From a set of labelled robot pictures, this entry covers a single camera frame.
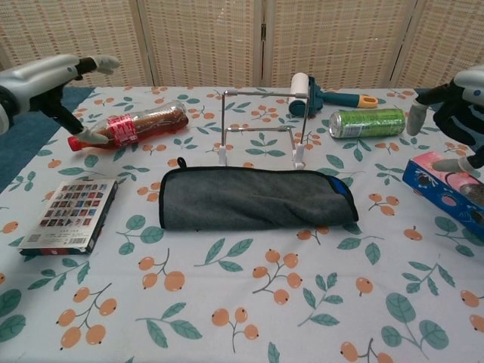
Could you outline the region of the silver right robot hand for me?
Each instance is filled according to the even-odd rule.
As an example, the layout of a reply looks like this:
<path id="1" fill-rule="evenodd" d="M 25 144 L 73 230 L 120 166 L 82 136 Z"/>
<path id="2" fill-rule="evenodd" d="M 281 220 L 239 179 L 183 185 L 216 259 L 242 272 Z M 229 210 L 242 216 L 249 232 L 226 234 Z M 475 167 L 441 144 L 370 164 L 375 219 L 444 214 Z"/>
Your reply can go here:
<path id="1" fill-rule="evenodd" d="M 433 121 L 449 138 L 464 144 L 473 154 L 433 163 L 438 172 L 473 172 L 483 167 L 483 65 L 458 72 L 443 85 L 420 93 L 408 113 L 406 131 L 417 135 L 423 127 L 429 106 L 439 104 Z"/>

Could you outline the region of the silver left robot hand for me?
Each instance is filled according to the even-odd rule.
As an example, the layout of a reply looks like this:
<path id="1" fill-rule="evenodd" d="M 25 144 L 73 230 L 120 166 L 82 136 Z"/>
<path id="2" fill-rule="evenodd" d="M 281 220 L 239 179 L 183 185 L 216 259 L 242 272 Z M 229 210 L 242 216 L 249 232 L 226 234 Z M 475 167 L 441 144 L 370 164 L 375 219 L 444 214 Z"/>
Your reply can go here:
<path id="1" fill-rule="evenodd" d="M 40 111 L 71 135 L 89 144 L 106 144 L 108 138 L 84 127 L 61 103 L 64 87 L 86 73 L 112 74 L 119 60 L 112 55 L 77 57 L 60 54 L 1 71 L 1 133 L 19 114 Z"/>

